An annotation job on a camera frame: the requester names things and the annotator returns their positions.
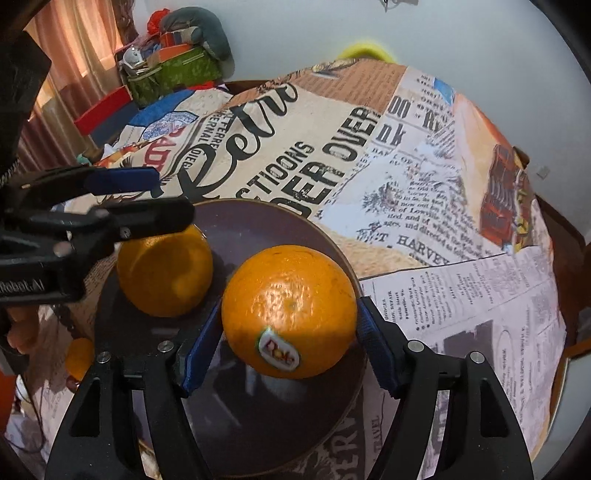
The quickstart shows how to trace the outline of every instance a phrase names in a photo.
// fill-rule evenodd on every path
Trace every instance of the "orange box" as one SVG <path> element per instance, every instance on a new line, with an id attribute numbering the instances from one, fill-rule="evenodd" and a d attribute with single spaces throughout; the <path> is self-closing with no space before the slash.
<path id="1" fill-rule="evenodd" d="M 174 47 L 164 47 L 148 57 L 148 67 L 153 69 L 159 63 L 170 60 L 177 55 L 191 50 L 192 46 L 183 43 L 182 45 L 175 45 Z"/>

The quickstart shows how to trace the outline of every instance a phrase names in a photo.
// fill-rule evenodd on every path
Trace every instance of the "bolt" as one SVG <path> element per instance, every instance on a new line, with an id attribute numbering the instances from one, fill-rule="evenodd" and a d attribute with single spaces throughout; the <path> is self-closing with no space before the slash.
<path id="1" fill-rule="evenodd" d="M 162 353 L 166 353 L 171 351 L 174 348 L 174 343 L 170 340 L 165 340 L 161 344 L 158 345 L 158 351 Z"/>
<path id="2" fill-rule="evenodd" d="M 419 342 L 418 340 L 411 340 L 407 346 L 410 351 L 415 353 L 419 353 L 425 350 L 425 346 L 423 345 L 423 343 Z"/>
<path id="3" fill-rule="evenodd" d="M 472 352 L 470 354 L 470 360 L 472 360 L 476 364 L 483 364 L 485 358 L 484 355 L 482 355 L 480 352 Z"/>
<path id="4" fill-rule="evenodd" d="M 126 226 L 122 226 L 119 229 L 119 236 L 123 240 L 129 240 L 131 238 L 131 230 L 129 230 L 129 228 L 127 228 Z"/>
<path id="5" fill-rule="evenodd" d="M 97 208 L 95 210 L 95 217 L 97 218 L 107 218 L 109 216 L 109 211 L 105 210 L 104 208 Z"/>
<path id="6" fill-rule="evenodd" d="M 71 255 L 74 251 L 74 247 L 70 242 L 58 242 L 53 246 L 53 253 L 56 257 L 64 258 Z"/>
<path id="7" fill-rule="evenodd" d="M 110 352 L 101 352 L 96 356 L 96 361 L 100 364 L 105 364 L 109 360 L 111 360 L 111 353 Z"/>

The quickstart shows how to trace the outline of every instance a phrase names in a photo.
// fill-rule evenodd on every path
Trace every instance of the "green bag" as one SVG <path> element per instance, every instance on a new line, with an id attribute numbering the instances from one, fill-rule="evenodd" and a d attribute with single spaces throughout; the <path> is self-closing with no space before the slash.
<path id="1" fill-rule="evenodd" d="M 201 85 L 222 76 L 217 62 L 203 47 L 195 47 L 160 63 L 138 77 L 128 77 L 131 96 L 139 107 L 146 107 L 178 87 Z"/>

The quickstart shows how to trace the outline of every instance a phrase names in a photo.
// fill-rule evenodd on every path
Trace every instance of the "dark plate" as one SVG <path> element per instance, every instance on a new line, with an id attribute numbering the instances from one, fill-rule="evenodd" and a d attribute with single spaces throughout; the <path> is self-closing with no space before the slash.
<path id="1" fill-rule="evenodd" d="M 336 245 L 312 223 L 282 207 L 252 200 L 214 200 L 196 205 L 195 224 L 207 236 L 214 256 L 214 279 L 207 299 L 183 317 L 149 317 L 127 301 L 113 271 L 99 302 L 97 351 L 117 355 L 155 351 L 162 340 L 173 338 L 209 308 L 245 260 L 276 245 L 304 245 L 328 255 L 360 293 L 355 274 Z M 278 380 L 256 373 L 222 340 L 202 388 L 185 403 L 193 433 L 214 476 L 269 473 L 309 453 L 349 411 L 364 369 L 365 354 L 356 345 L 322 375 Z M 142 437 L 150 445 L 142 396 L 135 395 L 134 403 Z"/>

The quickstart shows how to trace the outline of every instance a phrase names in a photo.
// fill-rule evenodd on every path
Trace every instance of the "pile of items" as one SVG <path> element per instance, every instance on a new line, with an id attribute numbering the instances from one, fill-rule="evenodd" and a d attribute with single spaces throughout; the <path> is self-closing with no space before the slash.
<path id="1" fill-rule="evenodd" d="M 230 57 L 218 18 L 199 7 L 168 9 L 152 15 L 148 35 L 119 52 L 119 71 L 140 107 L 169 93 L 215 82 L 219 62 Z"/>

